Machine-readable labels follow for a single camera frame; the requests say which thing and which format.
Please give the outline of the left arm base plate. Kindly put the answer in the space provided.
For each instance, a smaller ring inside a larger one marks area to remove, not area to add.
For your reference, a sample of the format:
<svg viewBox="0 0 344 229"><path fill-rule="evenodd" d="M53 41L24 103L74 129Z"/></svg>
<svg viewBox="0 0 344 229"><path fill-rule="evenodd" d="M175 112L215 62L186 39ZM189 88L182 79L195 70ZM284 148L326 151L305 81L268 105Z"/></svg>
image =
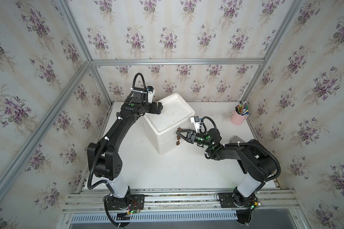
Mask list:
<svg viewBox="0 0 344 229"><path fill-rule="evenodd" d="M116 198L107 195L103 198L105 208L107 210L126 210L138 211L144 208L145 195L126 195L124 198Z"/></svg>

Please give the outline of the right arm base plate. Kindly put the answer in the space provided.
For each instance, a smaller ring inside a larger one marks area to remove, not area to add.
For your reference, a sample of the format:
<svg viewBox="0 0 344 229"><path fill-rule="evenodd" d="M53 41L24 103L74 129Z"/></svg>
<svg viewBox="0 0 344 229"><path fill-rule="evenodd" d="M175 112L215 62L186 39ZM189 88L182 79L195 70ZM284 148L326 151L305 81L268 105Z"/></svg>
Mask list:
<svg viewBox="0 0 344 229"><path fill-rule="evenodd" d="M243 197L239 193L218 193L216 199L219 201L221 208L244 208L254 210L260 205L255 194L249 197Z"/></svg>

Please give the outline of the white plastic drawer cabinet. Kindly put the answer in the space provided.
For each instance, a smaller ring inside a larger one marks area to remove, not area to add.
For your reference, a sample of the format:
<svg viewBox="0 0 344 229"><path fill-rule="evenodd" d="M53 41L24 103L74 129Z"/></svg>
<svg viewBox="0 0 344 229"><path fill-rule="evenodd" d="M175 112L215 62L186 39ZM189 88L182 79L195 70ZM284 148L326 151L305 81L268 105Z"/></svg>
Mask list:
<svg viewBox="0 0 344 229"><path fill-rule="evenodd" d="M147 138L158 154L164 155L181 143L177 139L177 130L192 129L190 118L195 116L195 111L178 94L171 94L159 101L162 103L161 114L146 113L141 120Z"/></svg>

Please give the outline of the aluminium mounting rail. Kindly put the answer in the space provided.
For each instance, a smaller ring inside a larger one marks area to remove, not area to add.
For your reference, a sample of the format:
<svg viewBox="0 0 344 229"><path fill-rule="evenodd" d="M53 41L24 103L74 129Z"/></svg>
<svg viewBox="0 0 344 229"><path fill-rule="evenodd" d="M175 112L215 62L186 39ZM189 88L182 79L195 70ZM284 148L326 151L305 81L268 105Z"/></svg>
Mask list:
<svg viewBox="0 0 344 229"><path fill-rule="evenodd" d="M218 210L219 193L232 193L233 189L133 189L133 195L144 195L144 212ZM70 194L61 205L61 213L98 213L104 211L103 197L107 190L82 191ZM256 194L260 210L299 209L300 204L292 190L262 189Z"/></svg>

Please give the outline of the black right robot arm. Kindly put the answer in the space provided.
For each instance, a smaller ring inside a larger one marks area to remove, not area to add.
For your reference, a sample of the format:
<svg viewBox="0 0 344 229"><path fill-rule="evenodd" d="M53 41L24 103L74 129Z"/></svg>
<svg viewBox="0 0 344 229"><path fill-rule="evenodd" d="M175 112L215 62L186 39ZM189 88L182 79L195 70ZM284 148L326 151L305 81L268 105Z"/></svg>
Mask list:
<svg viewBox="0 0 344 229"><path fill-rule="evenodd" d="M178 128L179 139L199 147L207 147L205 158L212 160L237 160L245 174L244 179L234 189L232 198L238 207L243 207L248 201L256 199L258 192L268 181L274 180L281 174L279 160L260 142L252 139L244 143L222 144L222 137L216 123L208 116L193 117L192 122L197 128Z"/></svg>

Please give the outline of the grey stone slab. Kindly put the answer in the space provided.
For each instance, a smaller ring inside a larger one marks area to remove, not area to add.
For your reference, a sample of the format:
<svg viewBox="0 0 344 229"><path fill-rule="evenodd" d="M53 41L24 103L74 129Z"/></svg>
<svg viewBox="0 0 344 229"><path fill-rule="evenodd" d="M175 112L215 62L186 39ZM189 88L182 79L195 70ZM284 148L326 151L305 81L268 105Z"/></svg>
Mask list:
<svg viewBox="0 0 344 229"><path fill-rule="evenodd" d="M242 144L242 143L245 143L245 141L243 139L241 139L240 137L234 135L233 137L230 138L229 143Z"/></svg>

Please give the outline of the pink metal pen bucket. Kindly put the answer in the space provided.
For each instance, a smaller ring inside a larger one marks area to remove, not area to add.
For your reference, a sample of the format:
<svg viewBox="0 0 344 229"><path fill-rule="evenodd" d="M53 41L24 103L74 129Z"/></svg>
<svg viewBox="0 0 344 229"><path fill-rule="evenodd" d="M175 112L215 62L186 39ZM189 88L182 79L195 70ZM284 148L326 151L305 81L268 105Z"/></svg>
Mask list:
<svg viewBox="0 0 344 229"><path fill-rule="evenodd" d="M246 119L247 119L246 115L240 115L239 113L234 111L231 115L230 121L232 124L236 126L240 126L244 123L244 121L246 121Z"/></svg>

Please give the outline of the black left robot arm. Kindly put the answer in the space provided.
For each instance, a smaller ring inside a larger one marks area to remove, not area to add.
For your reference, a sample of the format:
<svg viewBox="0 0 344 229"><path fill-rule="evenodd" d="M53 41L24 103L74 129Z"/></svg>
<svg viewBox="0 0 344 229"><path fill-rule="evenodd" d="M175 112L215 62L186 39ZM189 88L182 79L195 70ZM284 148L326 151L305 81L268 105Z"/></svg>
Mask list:
<svg viewBox="0 0 344 229"><path fill-rule="evenodd" d="M128 201L130 187L121 176L122 160L119 147L136 121L145 114L161 114L163 105L153 101L154 88L147 86L142 73L134 76L131 93L127 96L116 121L109 131L97 142L87 147L89 176L88 190L104 184L111 191L111 197Z"/></svg>

